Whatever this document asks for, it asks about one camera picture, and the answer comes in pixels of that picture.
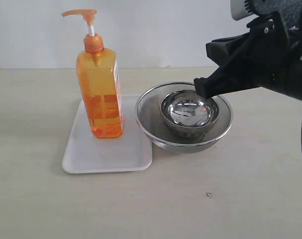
small dark spot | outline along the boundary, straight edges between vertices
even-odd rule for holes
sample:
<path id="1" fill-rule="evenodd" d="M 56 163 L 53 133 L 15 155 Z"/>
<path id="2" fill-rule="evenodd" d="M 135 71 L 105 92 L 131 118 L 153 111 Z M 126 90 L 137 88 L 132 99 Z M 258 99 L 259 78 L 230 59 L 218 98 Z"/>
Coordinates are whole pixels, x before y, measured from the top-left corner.
<path id="1" fill-rule="evenodd" d="M 206 196 L 208 196 L 209 198 L 212 198 L 212 193 L 206 193 Z"/>

bowl rim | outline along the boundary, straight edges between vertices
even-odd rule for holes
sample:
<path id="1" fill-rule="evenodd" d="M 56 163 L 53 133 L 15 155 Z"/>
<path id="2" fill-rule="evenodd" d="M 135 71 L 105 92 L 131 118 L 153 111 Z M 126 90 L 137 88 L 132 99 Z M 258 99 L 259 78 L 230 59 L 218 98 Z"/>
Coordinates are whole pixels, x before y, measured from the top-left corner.
<path id="1" fill-rule="evenodd" d="M 174 81 L 174 82 L 166 82 L 166 83 L 161 83 L 161 84 L 158 84 L 152 88 L 150 88 L 149 90 L 145 91 L 140 97 L 139 99 L 137 100 L 136 104 L 135 104 L 135 108 L 134 108 L 134 116 L 135 116 L 135 120 L 137 122 L 137 124 L 139 125 L 139 127 L 143 130 L 143 132 L 148 136 L 150 137 L 151 139 L 153 140 L 156 140 L 157 142 L 160 142 L 160 143 L 163 143 L 163 144 L 168 144 L 168 145 L 171 145 L 171 146 L 178 146 L 178 147 L 198 147 L 198 146 L 203 146 L 203 145 L 206 145 L 206 144 L 210 144 L 210 143 L 213 143 L 219 139 L 221 139 L 223 136 L 225 136 L 228 131 L 230 130 L 231 126 L 232 126 L 232 123 L 233 123 L 233 111 L 232 111 L 232 108 L 229 104 L 229 102 L 221 95 L 218 95 L 218 96 L 214 96 L 214 97 L 219 97 L 221 98 L 225 104 L 227 105 L 227 107 L 229 108 L 229 111 L 230 111 L 230 120 L 229 120 L 229 125 L 228 127 L 224 130 L 223 133 L 221 133 L 219 136 L 211 139 L 211 140 L 208 140 L 208 141 L 205 141 L 205 142 L 200 142 L 200 143 L 194 143 L 194 144 L 182 144 L 182 143 L 174 143 L 174 142 L 169 142 L 169 141 L 166 141 L 164 139 L 161 139 L 161 138 L 158 138 L 156 137 L 155 135 L 151 134 L 146 128 L 144 128 L 144 126 L 142 125 L 142 123 L 140 122 L 140 119 L 138 117 L 138 113 L 137 113 L 137 110 L 138 110 L 138 106 L 140 105 L 140 102 L 141 100 L 148 94 L 150 93 L 151 91 L 159 88 L 159 87 L 163 87 L 163 86 L 167 86 L 167 85 L 177 85 L 177 84 L 181 84 L 181 85 L 190 85 L 190 86 L 194 86 L 193 83 L 191 82 L 186 82 L 186 81 Z"/>
<path id="2" fill-rule="evenodd" d="M 171 93 L 169 93 L 167 96 L 165 96 L 162 101 L 161 101 L 161 105 L 160 105 L 160 114 L 162 117 L 164 117 L 165 121 L 168 122 L 170 125 L 174 126 L 175 124 L 168 118 L 166 117 L 166 115 L 163 113 L 162 111 L 162 106 L 163 106 L 163 102 L 165 101 L 165 99 L 170 96 L 171 94 L 173 93 L 177 93 L 177 92 L 183 92 L 183 91 L 193 91 L 196 93 L 195 90 L 177 90 L 177 91 L 173 91 Z M 218 121 L 218 118 L 219 118 L 219 112 L 220 112 L 220 106 L 219 106 L 219 103 L 216 99 L 214 99 L 214 97 L 210 98 L 212 101 L 215 102 L 215 104 L 217 105 L 217 108 L 218 108 L 218 112 L 217 112 L 217 115 L 215 116 L 215 118 L 209 122 L 209 123 L 205 123 L 204 125 L 202 126 L 199 126 L 199 127 L 187 127 L 187 126 L 181 126 L 181 125 L 177 125 L 179 128 L 182 128 L 182 129 L 189 129 L 189 130 L 192 130 L 192 129 L 196 129 L 196 130 L 201 130 L 201 129 L 205 129 L 207 128 L 208 126 L 210 125 L 214 125 L 217 121 Z"/>

white table surface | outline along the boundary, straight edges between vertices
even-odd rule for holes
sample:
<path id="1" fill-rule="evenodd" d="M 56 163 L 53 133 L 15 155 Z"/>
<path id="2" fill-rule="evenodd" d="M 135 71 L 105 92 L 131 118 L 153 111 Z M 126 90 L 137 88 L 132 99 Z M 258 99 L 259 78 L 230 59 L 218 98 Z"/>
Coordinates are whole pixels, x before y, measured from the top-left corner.
<path id="1" fill-rule="evenodd" d="M 212 70 L 121 69 L 122 93 Z M 302 103 L 264 89 L 225 97 L 234 123 L 214 147 L 153 146 L 145 171 L 69 175 L 75 70 L 0 70 L 0 239 L 302 239 Z"/>

stainless steel bowl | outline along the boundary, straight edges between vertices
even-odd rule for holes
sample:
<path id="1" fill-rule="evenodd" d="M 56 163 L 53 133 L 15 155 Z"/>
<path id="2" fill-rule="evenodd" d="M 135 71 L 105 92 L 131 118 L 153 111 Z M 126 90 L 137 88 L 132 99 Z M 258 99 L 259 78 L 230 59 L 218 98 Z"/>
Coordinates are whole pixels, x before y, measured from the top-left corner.
<path id="1" fill-rule="evenodd" d="M 177 136 L 203 137 L 216 124 L 219 106 L 214 99 L 204 99 L 194 90 L 168 94 L 161 102 L 164 124 Z"/>
<path id="2" fill-rule="evenodd" d="M 171 82 L 153 87 L 141 95 L 135 106 L 135 118 L 150 140 L 157 146 L 176 153 L 196 153 L 218 142 L 229 131 L 232 124 L 232 110 L 221 96 L 213 99 L 219 105 L 219 116 L 214 127 L 199 138 L 182 138 L 172 133 L 161 117 L 161 102 L 171 92 L 195 90 L 189 82 Z"/>

orange bottle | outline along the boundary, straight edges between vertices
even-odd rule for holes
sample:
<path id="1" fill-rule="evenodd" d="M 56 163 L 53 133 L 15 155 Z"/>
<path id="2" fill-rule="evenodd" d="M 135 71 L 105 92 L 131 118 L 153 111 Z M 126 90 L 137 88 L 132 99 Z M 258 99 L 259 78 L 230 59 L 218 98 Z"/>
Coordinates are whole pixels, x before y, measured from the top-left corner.
<path id="1" fill-rule="evenodd" d="M 121 94 L 116 54 L 103 45 L 102 37 L 94 32 L 97 10 L 76 9 L 62 16 L 82 15 L 88 24 L 85 51 L 77 58 L 77 74 L 87 115 L 94 136 L 115 138 L 123 132 Z"/>

